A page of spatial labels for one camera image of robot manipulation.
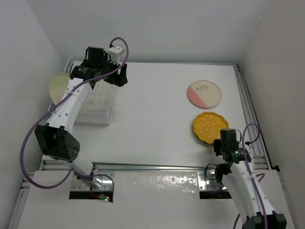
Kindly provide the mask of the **orange dotted plate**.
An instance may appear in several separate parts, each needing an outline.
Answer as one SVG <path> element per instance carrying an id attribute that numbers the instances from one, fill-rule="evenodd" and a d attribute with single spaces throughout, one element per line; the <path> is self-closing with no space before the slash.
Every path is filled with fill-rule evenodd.
<path id="1" fill-rule="evenodd" d="M 206 144 L 212 144 L 214 140 L 220 139 L 220 130 L 226 128 L 229 128 L 228 122 L 214 112 L 203 112 L 193 120 L 194 134 Z"/>

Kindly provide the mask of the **cream round plate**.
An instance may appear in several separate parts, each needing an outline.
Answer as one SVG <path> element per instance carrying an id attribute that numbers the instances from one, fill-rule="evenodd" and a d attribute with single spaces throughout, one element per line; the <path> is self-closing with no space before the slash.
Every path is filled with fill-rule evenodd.
<path id="1" fill-rule="evenodd" d="M 49 95 L 54 105 L 58 104 L 68 88 L 70 76 L 67 73 L 55 74 L 49 83 Z"/>

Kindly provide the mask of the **white pink floral plate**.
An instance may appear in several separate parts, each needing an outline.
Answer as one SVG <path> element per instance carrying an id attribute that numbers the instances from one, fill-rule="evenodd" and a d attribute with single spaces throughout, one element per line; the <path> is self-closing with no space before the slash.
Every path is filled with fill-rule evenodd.
<path id="1" fill-rule="evenodd" d="M 200 80 L 188 86 L 187 97 L 193 105 L 202 109 L 211 109 L 220 103 L 222 93 L 213 82 Z"/>

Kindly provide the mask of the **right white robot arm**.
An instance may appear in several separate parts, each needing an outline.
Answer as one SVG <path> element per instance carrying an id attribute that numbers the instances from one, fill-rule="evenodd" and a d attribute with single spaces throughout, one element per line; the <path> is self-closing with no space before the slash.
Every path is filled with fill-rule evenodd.
<path id="1" fill-rule="evenodd" d="M 255 175 L 244 135 L 241 143 L 239 147 L 234 129 L 220 130 L 220 139 L 214 140 L 213 149 L 224 163 L 215 168 L 216 181 L 226 187 L 233 199 L 243 229 L 285 229 L 284 214 L 277 213 L 270 204 Z"/>

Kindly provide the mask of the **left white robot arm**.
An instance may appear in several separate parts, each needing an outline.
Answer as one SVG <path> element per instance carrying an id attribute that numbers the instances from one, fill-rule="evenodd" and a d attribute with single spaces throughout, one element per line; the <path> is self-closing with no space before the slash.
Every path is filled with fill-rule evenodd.
<path id="1" fill-rule="evenodd" d="M 98 81 L 119 87 L 127 84 L 127 63 L 120 62 L 123 53 L 128 53 L 127 47 L 110 45 L 107 50 L 88 47 L 83 62 L 69 74 L 66 92 L 53 107 L 51 116 L 34 130 L 41 152 L 63 162 L 84 180 L 93 177 L 94 164 L 80 152 L 80 143 L 72 135 L 72 129 L 82 104 Z"/>

